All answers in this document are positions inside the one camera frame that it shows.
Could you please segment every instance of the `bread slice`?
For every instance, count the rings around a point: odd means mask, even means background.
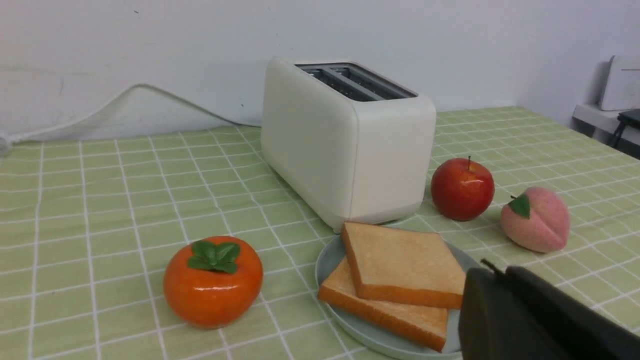
[[[346,222],[342,242],[358,297],[462,306],[466,274],[439,234]]]
[[[320,285],[317,297],[331,306],[437,352],[442,351],[447,341],[448,310],[358,298],[346,257]]]

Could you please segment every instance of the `plate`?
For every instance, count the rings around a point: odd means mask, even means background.
[[[462,269],[467,272],[469,268],[480,267],[480,265],[457,247],[447,243],[453,256],[458,260]],[[340,236],[331,240],[320,252],[316,261],[316,282],[318,287],[335,270],[340,261],[346,255],[342,238]],[[460,310],[450,310],[447,322],[447,342],[442,349],[442,353],[428,347],[416,344],[410,340],[395,335],[386,329],[375,326],[355,315],[345,312],[334,306],[322,302],[329,310],[335,321],[354,339],[371,350],[377,351],[386,356],[398,360],[423,360],[423,359],[459,359],[460,338],[458,337],[458,321]]]

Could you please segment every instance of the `fake fruit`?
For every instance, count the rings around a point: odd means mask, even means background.
[[[469,221],[491,204],[495,184],[491,172],[471,160],[449,159],[435,170],[431,177],[431,198],[443,216]]]
[[[180,249],[164,272],[164,297],[188,324],[215,329],[242,316],[258,297],[264,272],[258,254],[233,236],[214,236]]]
[[[511,198],[500,212],[500,225],[511,240],[537,252],[557,251],[566,246],[571,217],[558,194],[532,186]]]

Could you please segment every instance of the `white toaster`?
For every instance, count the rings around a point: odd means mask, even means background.
[[[268,63],[262,153],[335,233],[417,212],[435,125],[428,97],[355,62]]]

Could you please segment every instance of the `white wall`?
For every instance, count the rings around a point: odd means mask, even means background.
[[[638,0],[2,1],[0,130],[83,117],[135,82],[256,122],[273,55],[353,58],[440,111],[521,104],[568,124],[599,63],[640,53],[639,17]],[[56,136],[219,123],[139,88]]]

